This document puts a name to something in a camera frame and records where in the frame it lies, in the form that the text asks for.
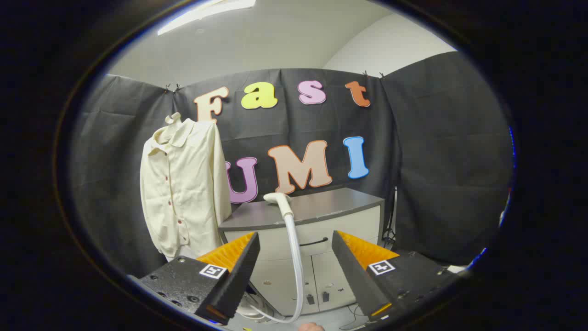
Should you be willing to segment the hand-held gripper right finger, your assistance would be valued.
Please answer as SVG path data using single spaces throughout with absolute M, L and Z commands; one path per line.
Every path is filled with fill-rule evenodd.
M 333 232 L 332 250 L 371 322 L 403 321 L 431 310 L 467 273 L 417 251 L 385 249 L 340 230 Z

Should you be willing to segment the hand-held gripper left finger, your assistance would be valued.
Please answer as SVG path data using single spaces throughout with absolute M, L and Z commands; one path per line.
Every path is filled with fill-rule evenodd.
M 172 310 L 227 325 L 246 293 L 259 252 L 258 233 L 249 232 L 199 258 L 178 256 L 130 280 Z

